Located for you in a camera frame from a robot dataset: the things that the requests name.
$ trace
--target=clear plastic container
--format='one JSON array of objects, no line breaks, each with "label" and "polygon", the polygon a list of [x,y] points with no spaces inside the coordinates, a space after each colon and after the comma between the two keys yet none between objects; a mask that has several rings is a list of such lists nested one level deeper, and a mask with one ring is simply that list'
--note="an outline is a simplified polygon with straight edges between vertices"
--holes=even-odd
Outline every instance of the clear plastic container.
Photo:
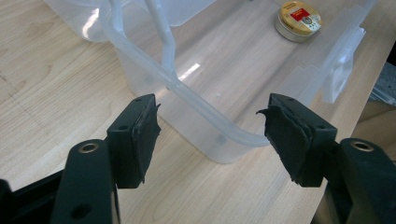
[{"label": "clear plastic container", "polygon": [[269,145],[265,118],[255,113],[267,106],[271,92],[308,105],[324,87],[328,101],[334,99],[351,72],[364,36],[359,25],[375,0],[305,1],[324,23],[303,44],[285,39],[274,26],[283,2],[218,0],[169,29],[164,11],[155,18],[141,2],[104,0],[99,21],[118,49],[131,91],[154,92],[163,119],[208,158],[227,163]]}]

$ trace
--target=yellow lid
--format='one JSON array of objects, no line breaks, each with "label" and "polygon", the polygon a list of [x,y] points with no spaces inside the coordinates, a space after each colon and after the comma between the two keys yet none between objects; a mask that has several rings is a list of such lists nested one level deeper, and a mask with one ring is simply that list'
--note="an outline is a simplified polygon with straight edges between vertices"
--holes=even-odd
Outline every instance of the yellow lid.
[{"label": "yellow lid", "polygon": [[310,36],[321,26],[319,14],[308,4],[287,2],[279,10],[279,19],[285,28],[297,35]]}]

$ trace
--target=small round tin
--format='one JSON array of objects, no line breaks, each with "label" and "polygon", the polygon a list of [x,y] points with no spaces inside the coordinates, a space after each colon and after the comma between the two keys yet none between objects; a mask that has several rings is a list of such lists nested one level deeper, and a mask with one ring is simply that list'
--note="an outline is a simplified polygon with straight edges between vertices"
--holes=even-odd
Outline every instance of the small round tin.
[{"label": "small round tin", "polygon": [[275,28],[289,40],[304,42],[320,29],[321,24],[319,14],[311,6],[293,1],[282,5]]}]

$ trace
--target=wood grain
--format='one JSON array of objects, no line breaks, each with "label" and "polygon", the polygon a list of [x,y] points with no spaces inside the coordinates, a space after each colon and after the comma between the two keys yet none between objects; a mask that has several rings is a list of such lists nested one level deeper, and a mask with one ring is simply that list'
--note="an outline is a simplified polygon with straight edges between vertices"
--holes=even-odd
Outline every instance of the wood grain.
[{"label": "wood grain", "polygon": [[[327,105],[318,95],[311,106],[339,129],[338,139],[352,133],[396,39],[395,10],[393,0],[378,1],[362,25],[367,34],[340,99]],[[203,13],[205,21],[211,21],[210,14]],[[219,22],[221,15],[214,18]],[[134,95],[112,45],[79,38],[43,1],[2,0],[0,27],[0,176],[19,189],[63,169],[76,143],[104,138]],[[193,41],[198,31],[176,36]],[[178,49],[189,43],[182,42]],[[229,68],[224,64],[216,69]],[[311,220],[323,188],[302,189],[291,183],[271,147],[257,148],[233,164],[218,164],[165,121],[160,119],[160,125],[146,184],[120,192],[123,223]]]}]

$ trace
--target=screw hole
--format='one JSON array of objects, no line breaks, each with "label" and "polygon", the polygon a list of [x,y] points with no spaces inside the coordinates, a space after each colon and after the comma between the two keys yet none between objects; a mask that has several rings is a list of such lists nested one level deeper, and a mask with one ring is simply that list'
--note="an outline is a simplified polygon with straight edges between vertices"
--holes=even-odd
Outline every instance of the screw hole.
[{"label": "screw hole", "polygon": [[90,204],[81,203],[72,210],[70,217],[76,220],[83,219],[91,212],[91,210],[92,207]]},{"label": "screw hole", "polygon": [[351,145],[356,148],[357,150],[364,151],[364,152],[371,152],[374,151],[374,148],[366,143],[354,141]]},{"label": "screw hole", "polygon": [[127,129],[128,129],[128,126],[126,126],[126,125],[122,125],[119,127],[119,130],[127,130]]},{"label": "screw hole", "polygon": [[80,147],[78,151],[80,153],[90,153],[95,151],[99,146],[96,143],[87,143],[84,146]]}]

